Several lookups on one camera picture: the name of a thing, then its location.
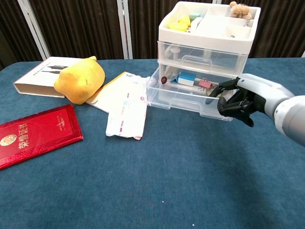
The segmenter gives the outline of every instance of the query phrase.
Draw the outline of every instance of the yellow plush toy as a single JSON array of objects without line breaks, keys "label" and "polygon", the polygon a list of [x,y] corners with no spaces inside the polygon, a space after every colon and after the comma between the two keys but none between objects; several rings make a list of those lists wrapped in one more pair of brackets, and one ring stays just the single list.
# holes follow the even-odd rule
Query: yellow plush toy
[{"label": "yellow plush toy", "polygon": [[81,105],[104,83],[105,72],[96,57],[82,59],[61,70],[54,89],[65,95],[72,103]]}]

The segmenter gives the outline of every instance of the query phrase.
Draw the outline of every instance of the brown curtain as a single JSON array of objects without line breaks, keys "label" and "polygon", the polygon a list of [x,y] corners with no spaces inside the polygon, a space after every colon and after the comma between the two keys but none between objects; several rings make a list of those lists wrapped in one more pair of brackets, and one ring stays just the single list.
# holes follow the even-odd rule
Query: brown curtain
[{"label": "brown curtain", "polygon": [[[231,0],[222,0],[230,4]],[[301,57],[305,50],[304,0],[243,0],[261,8],[249,57]]]},{"label": "brown curtain", "polygon": [[123,58],[115,0],[30,0],[51,56]]},{"label": "brown curtain", "polygon": [[0,70],[20,61],[41,61],[17,0],[0,2]]},{"label": "brown curtain", "polygon": [[[212,3],[212,0],[188,0]],[[134,59],[158,57],[158,27],[178,0],[128,0]]]}]

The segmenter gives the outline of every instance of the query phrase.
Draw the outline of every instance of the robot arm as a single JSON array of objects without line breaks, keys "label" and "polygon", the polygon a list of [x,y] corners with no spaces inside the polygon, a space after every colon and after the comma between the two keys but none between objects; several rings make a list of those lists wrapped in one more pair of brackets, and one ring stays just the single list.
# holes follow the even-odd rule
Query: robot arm
[{"label": "robot arm", "polygon": [[297,143],[305,146],[305,96],[294,96],[282,85],[252,74],[241,74],[234,80],[218,85],[210,97],[224,90],[237,92],[228,100],[220,97],[219,113],[243,121],[253,127],[250,114],[259,111],[274,121],[276,129]]}]

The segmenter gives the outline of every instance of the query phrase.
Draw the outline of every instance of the red cover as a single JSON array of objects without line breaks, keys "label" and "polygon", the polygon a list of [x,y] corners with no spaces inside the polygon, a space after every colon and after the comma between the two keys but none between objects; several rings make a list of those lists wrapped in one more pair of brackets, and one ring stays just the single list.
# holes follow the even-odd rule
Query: red cover
[{"label": "red cover", "polygon": [[71,104],[0,125],[0,169],[83,140]]}]

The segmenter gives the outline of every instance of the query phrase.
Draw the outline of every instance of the blue tablecloth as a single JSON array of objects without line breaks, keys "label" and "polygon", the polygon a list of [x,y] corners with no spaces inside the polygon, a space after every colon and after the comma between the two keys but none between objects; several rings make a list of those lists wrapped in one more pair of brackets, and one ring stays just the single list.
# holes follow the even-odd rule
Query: blue tablecloth
[{"label": "blue tablecloth", "polygon": [[[70,103],[16,91],[12,83],[38,63],[0,72],[0,123]],[[158,66],[99,63],[106,82],[123,71],[150,76]],[[249,59],[244,72],[305,94],[305,58]],[[83,141],[0,171],[0,228],[305,227],[305,148],[264,114],[253,114],[250,128],[148,107],[136,141],[106,137],[106,113],[74,107]]]}]

